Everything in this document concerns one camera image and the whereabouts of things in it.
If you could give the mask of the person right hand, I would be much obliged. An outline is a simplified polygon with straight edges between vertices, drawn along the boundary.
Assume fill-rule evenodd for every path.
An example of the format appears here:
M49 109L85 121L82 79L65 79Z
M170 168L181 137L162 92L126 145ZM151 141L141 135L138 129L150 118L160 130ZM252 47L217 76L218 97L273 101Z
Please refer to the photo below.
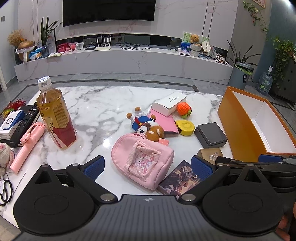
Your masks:
M281 218L281 221L275 231L275 233L280 236L285 241L290 241L290 235L287 233L287 224L288 224L288 218L286 215L284 215Z

